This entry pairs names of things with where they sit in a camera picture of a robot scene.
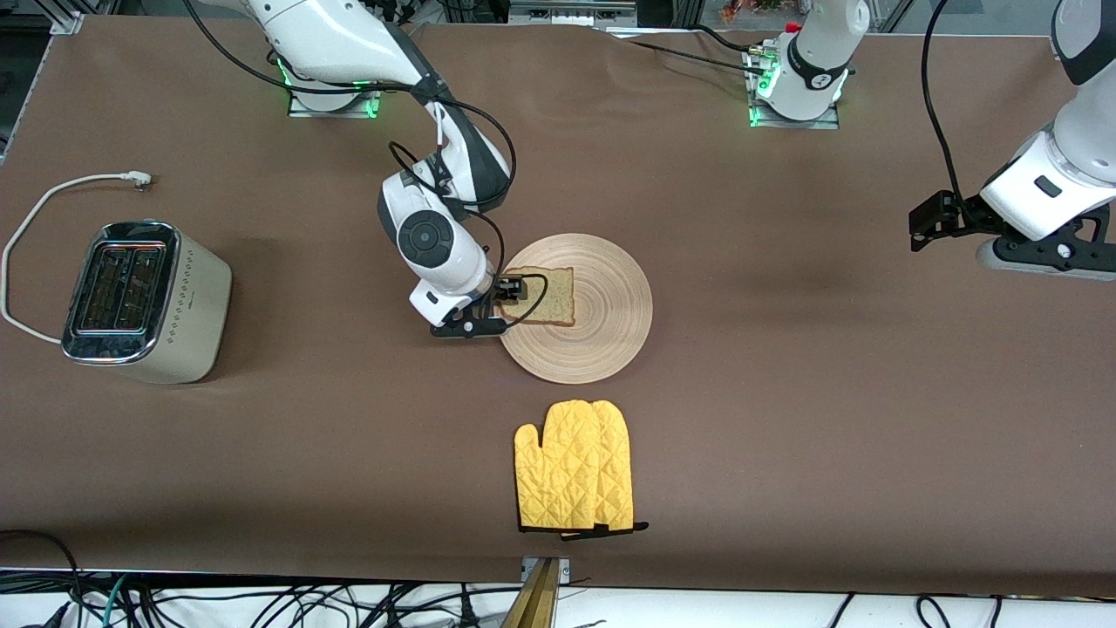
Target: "teal cable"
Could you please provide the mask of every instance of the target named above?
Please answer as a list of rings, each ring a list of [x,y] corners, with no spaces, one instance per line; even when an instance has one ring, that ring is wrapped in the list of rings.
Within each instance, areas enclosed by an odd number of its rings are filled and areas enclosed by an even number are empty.
[[[124,579],[127,577],[127,573],[122,574],[116,579],[116,584],[113,584],[113,590],[108,593],[108,601],[105,602],[105,616],[100,618],[100,628],[108,628],[112,624],[110,617],[113,615],[113,601],[116,600],[116,596],[121,593],[121,586],[124,584]]]

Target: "black band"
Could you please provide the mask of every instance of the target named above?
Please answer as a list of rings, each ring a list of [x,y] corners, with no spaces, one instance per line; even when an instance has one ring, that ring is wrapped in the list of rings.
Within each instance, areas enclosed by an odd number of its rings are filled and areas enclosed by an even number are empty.
[[[1058,8],[1054,11],[1050,32],[1054,33],[1054,49],[1058,51],[1066,75],[1069,76],[1069,80],[1074,85],[1081,85],[1105,69],[1108,64],[1113,62],[1113,59],[1116,59],[1116,2],[1101,0],[1100,30],[1097,31],[1097,37],[1080,54],[1069,58],[1058,45],[1058,13],[1065,1],[1059,2]]]
[[[840,65],[840,67],[821,69],[810,61],[807,61],[798,52],[797,35],[790,40],[790,46],[787,48],[787,58],[790,59],[790,67],[795,69],[795,74],[801,76],[802,80],[806,81],[806,88],[812,89],[814,91],[820,91],[828,88],[835,80],[840,78],[841,74],[845,74],[845,68],[848,67],[848,61],[845,61]]]

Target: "quilted fabric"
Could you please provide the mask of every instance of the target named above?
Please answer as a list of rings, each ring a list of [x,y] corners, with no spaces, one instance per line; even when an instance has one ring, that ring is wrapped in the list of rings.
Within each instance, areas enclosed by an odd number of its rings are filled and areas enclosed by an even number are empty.
[[[627,426],[608,402],[555,404],[541,445],[533,425],[516,432],[520,525],[555,531],[632,530],[632,455]]]

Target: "slice of bread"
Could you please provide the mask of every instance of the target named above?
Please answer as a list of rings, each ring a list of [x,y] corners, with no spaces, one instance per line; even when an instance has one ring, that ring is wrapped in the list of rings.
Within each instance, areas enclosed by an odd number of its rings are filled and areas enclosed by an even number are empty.
[[[508,268],[504,274],[537,273],[547,277],[547,293],[542,302],[523,320],[525,326],[558,326],[574,327],[574,269],[573,268],[539,268],[538,265],[521,265]],[[535,305],[542,290],[542,279],[527,277],[523,279],[526,293],[516,302],[501,302],[500,313],[509,322],[523,316]]]

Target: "white power cable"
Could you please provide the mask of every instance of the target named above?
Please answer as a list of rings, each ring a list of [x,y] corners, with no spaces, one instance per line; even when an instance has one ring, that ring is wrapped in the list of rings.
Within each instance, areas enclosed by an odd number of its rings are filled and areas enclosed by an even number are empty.
[[[31,211],[27,213],[27,218],[23,219],[23,222],[21,222],[19,228],[16,229],[16,232],[12,233],[11,239],[8,240],[8,244],[3,247],[3,258],[0,259],[0,312],[3,313],[4,320],[7,320],[9,323],[16,326],[20,330],[23,330],[25,332],[31,335],[37,339],[45,340],[47,342],[52,342],[55,345],[61,345],[62,341],[60,339],[49,337],[38,330],[32,330],[31,328],[17,321],[16,318],[11,316],[11,311],[8,310],[8,258],[11,257],[11,251],[13,248],[16,248],[16,243],[19,242],[19,239],[23,236],[23,231],[27,231],[27,228],[31,224],[31,221],[35,220],[35,216],[39,213],[39,210],[42,209],[42,205],[47,204],[47,201],[50,200],[50,196],[57,194],[58,192],[65,190],[66,187],[73,187],[74,185],[90,183],[93,181],[112,181],[112,180],[132,181],[133,183],[136,184],[137,187],[141,187],[151,184],[152,177],[151,174],[147,174],[146,172],[132,170],[128,172],[117,172],[114,174],[90,174],[89,176],[79,176],[77,178],[74,178],[73,181],[59,183],[58,185],[55,185],[54,187],[47,190],[47,193],[42,194],[42,197],[39,199],[39,202],[35,203],[35,206],[31,207]]]

